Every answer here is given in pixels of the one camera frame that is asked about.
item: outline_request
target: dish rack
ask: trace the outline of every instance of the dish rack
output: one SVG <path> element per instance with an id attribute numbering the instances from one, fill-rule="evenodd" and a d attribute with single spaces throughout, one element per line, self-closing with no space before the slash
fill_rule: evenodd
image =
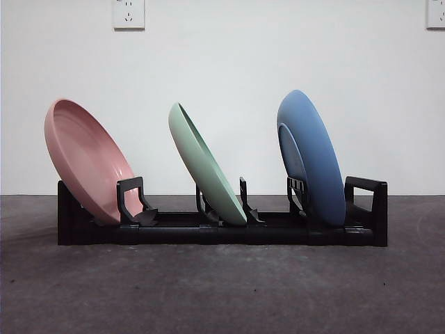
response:
<path id="1" fill-rule="evenodd" d="M 354 188 L 373 192 L 371 211 L 354 203 Z M 143 211 L 132 216 L 125 207 L 126 191 L 138 189 Z M 120 180 L 116 196 L 120 224 L 101 225 L 58 182 L 58 244 L 302 244 L 387 246 L 387 183 L 347 177 L 344 226 L 329 227 L 311 215 L 302 180 L 287 178 L 288 212 L 259 212 L 248 204 L 247 183 L 240 177 L 241 202 L 247 224 L 224 222 L 196 186 L 196 212 L 159 212 L 145 199 L 143 179 Z"/>

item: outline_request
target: green plate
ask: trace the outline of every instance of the green plate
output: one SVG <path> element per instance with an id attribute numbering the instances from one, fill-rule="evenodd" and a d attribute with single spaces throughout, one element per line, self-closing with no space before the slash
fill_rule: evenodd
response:
<path id="1" fill-rule="evenodd" d="M 224 221 L 245 225 L 247 218 L 233 189 L 179 103 L 170 110 L 168 126 L 182 160 L 209 204 Z"/>

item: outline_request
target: electrical outlet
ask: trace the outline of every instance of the electrical outlet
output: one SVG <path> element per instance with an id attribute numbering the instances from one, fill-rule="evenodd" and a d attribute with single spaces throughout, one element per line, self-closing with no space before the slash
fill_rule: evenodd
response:
<path id="1" fill-rule="evenodd" d="M 426 1 L 426 28 L 445 29 L 445 0 Z"/>
<path id="2" fill-rule="evenodd" d="M 113 0 L 115 29 L 145 29 L 144 0 Z"/>

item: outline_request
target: gray floor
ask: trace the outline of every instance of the gray floor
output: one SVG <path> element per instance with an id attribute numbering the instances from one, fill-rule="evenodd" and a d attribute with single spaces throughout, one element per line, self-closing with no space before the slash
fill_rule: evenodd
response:
<path id="1" fill-rule="evenodd" d="M 1 197 L 3 334 L 444 333 L 444 281 L 444 196 L 390 197 L 388 248 L 57 246 L 55 197 Z"/>

